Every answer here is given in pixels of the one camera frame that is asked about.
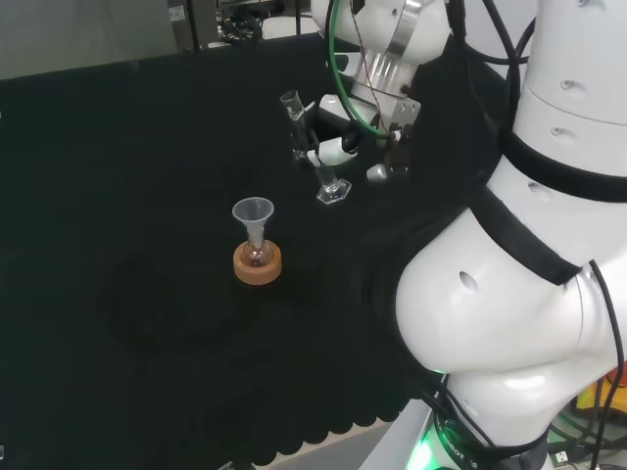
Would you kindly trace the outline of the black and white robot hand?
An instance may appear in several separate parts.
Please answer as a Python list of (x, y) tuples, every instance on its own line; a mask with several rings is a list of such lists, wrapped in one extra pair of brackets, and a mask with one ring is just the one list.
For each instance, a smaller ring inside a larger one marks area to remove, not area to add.
[[(383, 153), (383, 162), (366, 172), (370, 182), (401, 181), (410, 175), (410, 135), (421, 111), (421, 104), (411, 98), (392, 99), (395, 108), (388, 129), (392, 137), (378, 140), (377, 146)], [(358, 155), (359, 145), (365, 135), (357, 130), (336, 95), (324, 95), (319, 103), (312, 103), (307, 109), (306, 123), (313, 129), (313, 122), (328, 124), (339, 132), (321, 142), (313, 135), (313, 147), (307, 158), (314, 166), (339, 166), (353, 160)]]

